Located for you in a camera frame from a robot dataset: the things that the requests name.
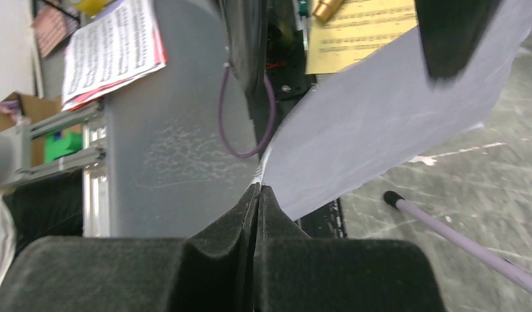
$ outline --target black cloth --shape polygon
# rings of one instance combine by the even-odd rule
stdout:
[[[41,237],[82,235],[82,171],[24,185],[3,201],[17,231],[16,256]]]

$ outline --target purple pole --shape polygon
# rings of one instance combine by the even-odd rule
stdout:
[[[491,269],[497,271],[501,275],[505,276],[508,280],[517,284],[517,286],[532,294],[532,275],[526,272],[520,266],[512,264],[509,260],[496,255],[490,250],[468,239],[464,235],[461,235],[451,227],[446,226],[442,222],[431,217],[419,207],[415,206],[409,201],[404,200],[404,198],[398,195],[396,192],[391,190],[385,192],[383,195],[383,200],[392,207],[402,210],[420,222],[423,222],[426,226],[443,238],[453,242],[459,248],[473,255]]]

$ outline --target white wall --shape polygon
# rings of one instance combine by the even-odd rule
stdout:
[[[0,100],[34,94],[31,21],[31,0],[0,0]]]

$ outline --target green object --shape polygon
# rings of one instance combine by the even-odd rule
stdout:
[[[82,135],[71,131],[64,131],[64,136],[57,135],[46,137],[44,145],[44,163],[51,163],[55,159],[67,156],[82,149]]]
[[[299,0],[299,15],[308,17],[308,0]]]

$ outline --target black rubber cap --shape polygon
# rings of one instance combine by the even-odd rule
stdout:
[[[403,200],[403,199],[404,198],[402,196],[398,195],[398,193],[396,193],[393,190],[388,190],[388,191],[385,192],[385,194],[383,194],[383,200],[388,205],[391,205],[394,208],[396,208],[396,202],[398,200]]]

